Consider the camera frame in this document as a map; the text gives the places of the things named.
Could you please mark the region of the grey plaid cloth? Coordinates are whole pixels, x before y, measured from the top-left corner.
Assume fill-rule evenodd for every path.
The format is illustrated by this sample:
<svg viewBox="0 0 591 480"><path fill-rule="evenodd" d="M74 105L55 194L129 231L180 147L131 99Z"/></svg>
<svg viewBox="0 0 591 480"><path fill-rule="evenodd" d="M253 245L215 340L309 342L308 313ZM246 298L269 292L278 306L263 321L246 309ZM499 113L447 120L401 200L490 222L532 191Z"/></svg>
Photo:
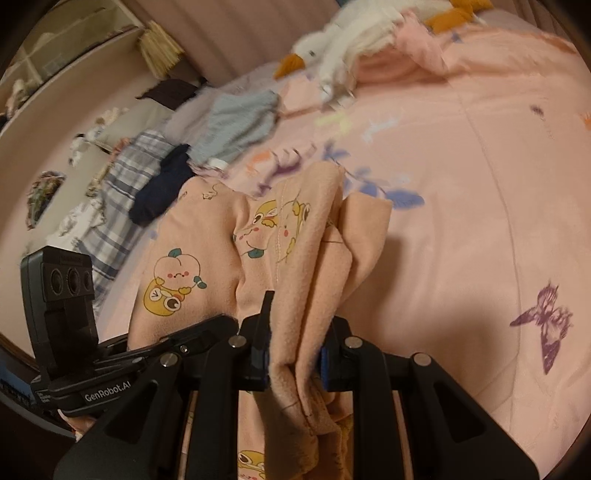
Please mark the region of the grey plaid cloth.
<svg viewBox="0 0 591 480"><path fill-rule="evenodd" d="M100 312L117 274L143 233L143 228L129 218L135 196L159 173L160 161L173 148L162 133L145 130L119 153L102 182L98 197L103 202L104 222L90 228L74 247L91 258L95 313Z"/></svg>

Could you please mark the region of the grey lilac bed sheet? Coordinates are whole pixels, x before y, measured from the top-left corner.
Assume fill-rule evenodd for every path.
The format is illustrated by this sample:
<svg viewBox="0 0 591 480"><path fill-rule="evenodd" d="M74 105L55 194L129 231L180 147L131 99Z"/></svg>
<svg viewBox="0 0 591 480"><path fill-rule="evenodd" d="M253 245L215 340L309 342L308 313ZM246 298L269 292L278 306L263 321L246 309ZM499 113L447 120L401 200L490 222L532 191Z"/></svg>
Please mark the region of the grey lilac bed sheet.
<svg viewBox="0 0 591 480"><path fill-rule="evenodd" d="M245 95L263 90L279 93L289 77L273 78L276 62L267 63L219 87L204 87L197 96L184 102L161 128L166 141L173 145L190 144L206 130L214 101L222 94Z"/></svg>

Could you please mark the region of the yellow striped fabric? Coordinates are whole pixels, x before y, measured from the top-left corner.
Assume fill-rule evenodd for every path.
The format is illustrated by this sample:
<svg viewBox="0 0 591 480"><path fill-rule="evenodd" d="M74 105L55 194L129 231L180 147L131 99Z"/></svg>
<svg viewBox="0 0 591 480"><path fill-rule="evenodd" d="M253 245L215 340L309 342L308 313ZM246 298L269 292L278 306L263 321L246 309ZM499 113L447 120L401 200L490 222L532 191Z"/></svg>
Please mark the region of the yellow striped fabric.
<svg viewBox="0 0 591 480"><path fill-rule="evenodd" d="M139 36L138 48L148 69L158 80L166 79L184 55L182 47L153 20Z"/></svg>

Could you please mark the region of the beige pillow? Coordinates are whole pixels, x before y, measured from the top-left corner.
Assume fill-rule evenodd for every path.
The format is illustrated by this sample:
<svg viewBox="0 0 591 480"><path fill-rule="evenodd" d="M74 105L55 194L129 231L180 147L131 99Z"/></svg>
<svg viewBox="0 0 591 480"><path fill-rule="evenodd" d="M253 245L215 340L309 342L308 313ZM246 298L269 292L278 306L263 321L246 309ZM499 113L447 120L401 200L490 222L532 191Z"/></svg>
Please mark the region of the beige pillow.
<svg viewBox="0 0 591 480"><path fill-rule="evenodd" d="M105 151L112 151L121 139L133 139L144 130L161 125L172 114L172 110L152 99L138 100L126 113L106 126L94 144Z"/></svg>

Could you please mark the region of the grey folded garment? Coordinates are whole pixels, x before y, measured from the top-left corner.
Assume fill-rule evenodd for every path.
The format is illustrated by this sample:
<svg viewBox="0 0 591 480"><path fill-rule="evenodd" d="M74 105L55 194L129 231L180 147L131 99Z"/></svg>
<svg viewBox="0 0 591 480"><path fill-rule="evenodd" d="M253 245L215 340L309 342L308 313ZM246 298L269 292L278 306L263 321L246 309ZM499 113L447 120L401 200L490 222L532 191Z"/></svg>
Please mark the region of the grey folded garment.
<svg viewBox="0 0 591 480"><path fill-rule="evenodd" d="M187 150L194 168L223 170L276 128L280 96L273 90L245 95L222 94L211 107L204 134Z"/></svg>

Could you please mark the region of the folded pink blanket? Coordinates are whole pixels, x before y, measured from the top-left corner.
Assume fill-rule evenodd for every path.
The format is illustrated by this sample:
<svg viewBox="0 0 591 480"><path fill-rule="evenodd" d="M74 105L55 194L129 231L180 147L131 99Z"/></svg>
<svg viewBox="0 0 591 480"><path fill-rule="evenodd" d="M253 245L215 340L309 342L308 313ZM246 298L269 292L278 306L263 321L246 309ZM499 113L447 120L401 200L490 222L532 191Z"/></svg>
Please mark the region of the folded pink blanket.
<svg viewBox="0 0 591 480"><path fill-rule="evenodd" d="M443 78L448 73L440 39L408 11L391 44L356 60L355 80L358 86L370 86Z"/></svg>

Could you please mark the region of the dark brown pillow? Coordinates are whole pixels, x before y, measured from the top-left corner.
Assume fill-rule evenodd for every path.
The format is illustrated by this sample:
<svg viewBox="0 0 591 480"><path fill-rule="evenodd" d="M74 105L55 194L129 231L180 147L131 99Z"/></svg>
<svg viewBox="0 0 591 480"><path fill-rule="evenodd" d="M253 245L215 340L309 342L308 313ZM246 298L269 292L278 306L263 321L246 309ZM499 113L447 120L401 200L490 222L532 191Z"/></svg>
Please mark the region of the dark brown pillow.
<svg viewBox="0 0 591 480"><path fill-rule="evenodd" d="M183 103L197 96L201 85L193 85L181 79L166 79L136 97L150 99L170 110L177 110Z"/></svg>

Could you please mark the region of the white cartoon print cloth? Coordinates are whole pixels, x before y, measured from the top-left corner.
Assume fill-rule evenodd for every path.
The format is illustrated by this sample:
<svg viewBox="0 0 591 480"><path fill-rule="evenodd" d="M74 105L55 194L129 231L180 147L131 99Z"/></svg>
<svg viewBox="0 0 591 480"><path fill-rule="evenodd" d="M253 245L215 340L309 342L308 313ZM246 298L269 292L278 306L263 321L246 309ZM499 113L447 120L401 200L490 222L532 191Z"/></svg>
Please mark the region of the white cartoon print cloth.
<svg viewBox="0 0 591 480"><path fill-rule="evenodd" d="M68 212L57 229L46 237L46 244L74 251L92 228L105 221L104 201L99 197L89 198Z"/></svg>

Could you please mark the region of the small white plush toy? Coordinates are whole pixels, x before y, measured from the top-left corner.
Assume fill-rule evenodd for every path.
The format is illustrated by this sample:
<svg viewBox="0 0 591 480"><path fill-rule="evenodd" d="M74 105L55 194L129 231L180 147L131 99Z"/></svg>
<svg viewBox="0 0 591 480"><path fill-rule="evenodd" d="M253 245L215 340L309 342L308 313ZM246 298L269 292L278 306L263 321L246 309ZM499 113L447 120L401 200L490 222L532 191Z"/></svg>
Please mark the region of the small white plush toy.
<svg viewBox="0 0 591 480"><path fill-rule="evenodd" d="M68 164L75 167L81 160L91 144L94 144L99 135L120 116L128 112L128 108L113 107L101 113L89 130L78 133L71 141L69 147Z"/></svg>

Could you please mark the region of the pink printed bed quilt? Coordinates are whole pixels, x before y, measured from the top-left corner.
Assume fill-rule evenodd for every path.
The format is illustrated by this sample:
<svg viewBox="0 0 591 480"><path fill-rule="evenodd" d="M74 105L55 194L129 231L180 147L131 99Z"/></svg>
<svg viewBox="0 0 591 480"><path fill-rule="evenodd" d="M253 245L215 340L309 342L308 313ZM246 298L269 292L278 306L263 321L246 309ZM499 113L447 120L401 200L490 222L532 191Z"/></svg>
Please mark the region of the pink printed bed quilt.
<svg viewBox="0 0 591 480"><path fill-rule="evenodd" d="M273 136L196 177L259 198L329 162L345 194L390 201L383 252L336 314L433 356L547 475L590 414L590 74L544 33L438 38L445 77L363 86L339 114L290 79Z"/></svg>

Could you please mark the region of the orange cartoon print garment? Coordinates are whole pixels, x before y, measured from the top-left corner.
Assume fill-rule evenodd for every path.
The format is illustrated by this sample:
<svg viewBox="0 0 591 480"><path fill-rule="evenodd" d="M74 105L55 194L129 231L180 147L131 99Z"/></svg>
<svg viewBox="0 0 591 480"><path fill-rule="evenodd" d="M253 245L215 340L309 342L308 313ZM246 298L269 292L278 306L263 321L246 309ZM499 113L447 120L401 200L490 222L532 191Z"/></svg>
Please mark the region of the orange cartoon print garment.
<svg viewBox="0 0 591 480"><path fill-rule="evenodd" d="M139 349L219 314L270 309L270 388L238 401L242 479L347 479L353 399L315 373L329 324L375 268L390 201L342 191L318 162L259 198L189 179L145 257L128 346Z"/></svg>

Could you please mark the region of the white goose plush toy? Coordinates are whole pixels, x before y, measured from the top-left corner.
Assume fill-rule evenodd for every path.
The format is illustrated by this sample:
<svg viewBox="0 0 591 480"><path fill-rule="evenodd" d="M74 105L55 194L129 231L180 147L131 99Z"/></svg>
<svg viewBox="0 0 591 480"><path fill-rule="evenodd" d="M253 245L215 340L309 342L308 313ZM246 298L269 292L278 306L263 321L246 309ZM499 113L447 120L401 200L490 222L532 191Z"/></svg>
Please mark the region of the white goose plush toy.
<svg viewBox="0 0 591 480"><path fill-rule="evenodd" d="M317 67L322 102L356 84L356 63L394 46L416 63L435 55L435 34L474 22L490 1L349 1L322 29L302 36L274 72L279 80Z"/></svg>

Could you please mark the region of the dark navy garment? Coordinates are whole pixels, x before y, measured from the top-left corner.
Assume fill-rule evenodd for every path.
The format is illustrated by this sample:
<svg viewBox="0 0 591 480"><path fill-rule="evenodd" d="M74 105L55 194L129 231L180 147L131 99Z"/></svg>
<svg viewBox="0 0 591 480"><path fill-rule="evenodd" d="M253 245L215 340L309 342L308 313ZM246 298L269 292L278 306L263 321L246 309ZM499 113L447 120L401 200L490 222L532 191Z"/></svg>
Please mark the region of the dark navy garment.
<svg viewBox="0 0 591 480"><path fill-rule="evenodd" d="M163 215L176 200L182 185L194 176L187 163L188 149L187 144L174 147L160 161L159 173L137 192L129 210L134 224L146 227Z"/></svg>

